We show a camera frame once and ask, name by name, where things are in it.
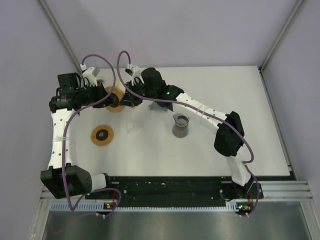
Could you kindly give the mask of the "grey glass dripper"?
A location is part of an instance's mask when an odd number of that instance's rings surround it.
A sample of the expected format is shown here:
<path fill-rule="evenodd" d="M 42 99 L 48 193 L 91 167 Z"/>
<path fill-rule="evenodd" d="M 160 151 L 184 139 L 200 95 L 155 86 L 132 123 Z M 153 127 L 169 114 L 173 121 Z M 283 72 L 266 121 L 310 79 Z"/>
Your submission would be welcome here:
<path fill-rule="evenodd" d="M 158 105 L 156 102 L 152 102 L 148 106 L 148 108 L 149 108 L 150 111 L 161 111 L 161 112 L 167 112 L 168 111 L 167 108 Z"/>

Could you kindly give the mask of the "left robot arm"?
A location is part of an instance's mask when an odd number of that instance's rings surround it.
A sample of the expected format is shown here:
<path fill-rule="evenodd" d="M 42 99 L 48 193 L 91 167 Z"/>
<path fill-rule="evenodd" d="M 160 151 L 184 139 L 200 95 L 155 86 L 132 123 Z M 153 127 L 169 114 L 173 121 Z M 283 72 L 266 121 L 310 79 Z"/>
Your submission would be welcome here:
<path fill-rule="evenodd" d="M 97 108 L 114 103 L 103 86 L 106 79 L 89 69 L 82 75 L 60 74 L 57 79 L 59 87 L 49 102 L 53 123 L 51 157 L 47 170 L 40 173 L 40 180 L 57 199 L 93 191 L 102 198 L 109 198 L 114 187 L 108 183 L 107 174 L 92 175 L 81 168 L 76 152 L 78 110 L 95 102 Z"/>

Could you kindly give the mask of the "grey glass carafe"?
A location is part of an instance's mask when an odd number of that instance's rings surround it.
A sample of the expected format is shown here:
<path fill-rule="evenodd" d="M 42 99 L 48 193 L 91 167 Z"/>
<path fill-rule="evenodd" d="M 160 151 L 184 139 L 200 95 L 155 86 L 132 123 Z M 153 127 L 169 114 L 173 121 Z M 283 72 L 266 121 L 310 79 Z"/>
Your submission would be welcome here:
<path fill-rule="evenodd" d="M 177 138 L 185 138 L 189 133 L 189 121 L 190 118 L 184 114 L 176 113 L 173 116 L 174 125 L 172 127 L 172 133 Z"/>

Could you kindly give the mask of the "orange coffee filter box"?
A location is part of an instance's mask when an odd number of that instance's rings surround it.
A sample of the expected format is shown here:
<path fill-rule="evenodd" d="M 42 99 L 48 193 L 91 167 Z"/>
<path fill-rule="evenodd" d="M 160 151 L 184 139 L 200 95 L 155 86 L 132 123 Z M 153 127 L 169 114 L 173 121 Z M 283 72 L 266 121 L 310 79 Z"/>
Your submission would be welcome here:
<path fill-rule="evenodd" d="M 117 91 L 122 95 L 124 95 L 126 92 L 126 88 L 124 87 L 123 83 L 119 79 L 117 79 L 115 82 L 114 91 Z"/>

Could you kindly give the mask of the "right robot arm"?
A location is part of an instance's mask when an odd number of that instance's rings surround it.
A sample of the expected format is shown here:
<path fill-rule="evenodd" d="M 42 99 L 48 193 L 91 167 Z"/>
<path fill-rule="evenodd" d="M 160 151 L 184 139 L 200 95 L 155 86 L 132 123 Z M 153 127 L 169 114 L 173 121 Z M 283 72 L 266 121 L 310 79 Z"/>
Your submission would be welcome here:
<path fill-rule="evenodd" d="M 151 101 L 152 108 L 169 110 L 178 117 L 194 118 L 213 133 L 213 147 L 226 158 L 234 194 L 245 198 L 251 193 L 255 177 L 248 164 L 253 162 L 254 153 L 245 140 L 245 131 L 237 112 L 224 113 L 205 106 L 183 89 L 166 84 L 154 67 L 140 68 L 130 63 L 125 72 L 131 80 L 123 84 L 125 94 L 121 105 L 137 107 L 143 101 Z"/>

